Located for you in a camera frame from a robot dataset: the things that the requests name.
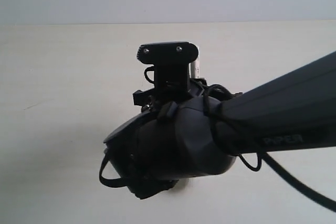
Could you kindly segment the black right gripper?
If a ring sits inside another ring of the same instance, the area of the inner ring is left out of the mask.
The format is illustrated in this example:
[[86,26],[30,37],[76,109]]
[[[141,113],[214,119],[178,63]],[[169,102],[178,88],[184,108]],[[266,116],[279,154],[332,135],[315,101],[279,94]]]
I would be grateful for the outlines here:
[[201,99],[202,108],[211,111],[211,98],[222,102],[241,95],[243,95],[242,92],[231,93],[219,84],[209,86],[204,78],[190,78],[185,87],[181,83],[167,82],[162,87],[153,87],[145,91],[137,90],[132,94],[133,104],[140,106],[142,111],[158,110],[170,102],[181,104],[198,97]]

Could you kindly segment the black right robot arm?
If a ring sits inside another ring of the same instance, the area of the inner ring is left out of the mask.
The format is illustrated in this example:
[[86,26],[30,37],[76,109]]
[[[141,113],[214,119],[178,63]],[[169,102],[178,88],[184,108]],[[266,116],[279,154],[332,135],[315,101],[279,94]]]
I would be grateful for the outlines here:
[[149,64],[154,88],[133,94],[141,112],[104,141],[101,167],[111,164],[119,177],[100,177],[103,185],[146,199],[181,179],[222,174],[255,153],[252,171],[267,163],[305,196],[326,201],[269,154],[335,146],[335,53],[236,94],[202,78],[183,80],[169,58]]

